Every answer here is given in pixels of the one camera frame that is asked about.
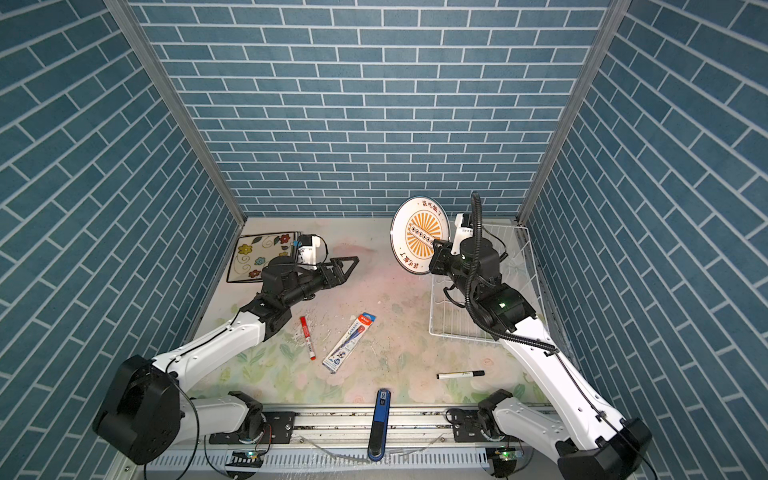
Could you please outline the black square plate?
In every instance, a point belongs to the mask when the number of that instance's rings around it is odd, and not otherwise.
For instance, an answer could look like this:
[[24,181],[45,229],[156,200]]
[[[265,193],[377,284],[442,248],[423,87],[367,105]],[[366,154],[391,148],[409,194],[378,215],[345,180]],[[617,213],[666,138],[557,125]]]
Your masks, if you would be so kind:
[[297,231],[240,236],[231,255],[226,282],[261,282],[263,270],[274,258],[296,259],[298,237]]

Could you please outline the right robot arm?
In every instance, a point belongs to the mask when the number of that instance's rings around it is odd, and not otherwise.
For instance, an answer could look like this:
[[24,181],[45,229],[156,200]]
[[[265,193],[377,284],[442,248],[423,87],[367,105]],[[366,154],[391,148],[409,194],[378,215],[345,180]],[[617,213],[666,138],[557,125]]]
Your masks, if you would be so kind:
[[565,479],[627,479],[644,460],[652,434],[626,419],[561,353],[522,294],[504,283],[500,256],[485,238],[458,247],[436,240],[429,271],[448,277],[471,320],[524,367],[555,412],[526,407],[498,391],[479,405],[491,437],[518,438],[555,462]]

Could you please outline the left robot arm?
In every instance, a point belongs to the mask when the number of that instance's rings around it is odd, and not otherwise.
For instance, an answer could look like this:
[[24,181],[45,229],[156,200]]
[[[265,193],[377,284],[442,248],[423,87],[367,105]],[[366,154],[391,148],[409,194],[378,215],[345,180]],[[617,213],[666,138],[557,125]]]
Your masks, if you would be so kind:
[[137,465],[170,446],[214,434],[256,443],[266,431],[262,404],[242,391],[192,399],[189,391],[231,358],[274,337],[294,305],[344,284],[356,256],[331,258],[313,268],[280,257],[263,272],[262,288],[235,316],[207,334],[151,359],[134,355],[114,374],[92,422],[94,433]]

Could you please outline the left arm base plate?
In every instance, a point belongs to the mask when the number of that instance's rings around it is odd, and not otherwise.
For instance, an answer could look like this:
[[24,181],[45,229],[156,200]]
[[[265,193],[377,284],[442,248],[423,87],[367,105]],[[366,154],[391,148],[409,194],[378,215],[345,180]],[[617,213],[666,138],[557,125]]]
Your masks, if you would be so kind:
[[247,439],[239,431],[217,433],[209,436],[212,445],[267,446],[288,444],[291,440],[297,413],[294,411],[267,411],[262,414],[260,431],[253,439]]

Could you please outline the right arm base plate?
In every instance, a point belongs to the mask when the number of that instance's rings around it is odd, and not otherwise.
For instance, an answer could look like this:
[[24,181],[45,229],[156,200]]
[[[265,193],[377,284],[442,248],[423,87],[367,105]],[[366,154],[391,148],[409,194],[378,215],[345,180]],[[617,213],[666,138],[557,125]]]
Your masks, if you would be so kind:
[[516,436],[503,433],[487,409],[449,408],[443,416],[457,443],[524,443]]

